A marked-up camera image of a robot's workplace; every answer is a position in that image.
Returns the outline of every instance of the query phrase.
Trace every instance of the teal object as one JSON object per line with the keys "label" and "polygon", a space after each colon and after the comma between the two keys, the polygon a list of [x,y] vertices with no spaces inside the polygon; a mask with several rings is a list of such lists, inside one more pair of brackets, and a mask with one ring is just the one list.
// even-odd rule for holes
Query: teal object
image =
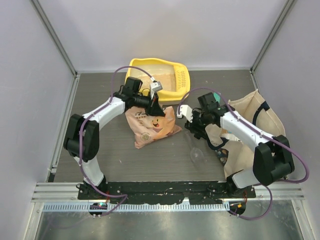
{"label": "teal object", "polygon": [[215,98],[215,100],[220,103],[220,96],[218,94],[216,94],[215,92],[213,93],[213,96]]}

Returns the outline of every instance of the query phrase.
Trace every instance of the pink bag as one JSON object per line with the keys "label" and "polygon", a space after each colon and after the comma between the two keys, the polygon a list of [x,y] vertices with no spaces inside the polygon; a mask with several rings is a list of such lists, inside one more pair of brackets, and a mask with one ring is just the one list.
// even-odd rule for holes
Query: pink bag
{"label": "pink bag", "polygon": [[144,108],[135,106],[125,112],[129,126],[134,132],[134,146],[137,149],[181,131],[181,127],[175,125],[173,107],[167,107],[164,113],[165,116],[147,116]]}

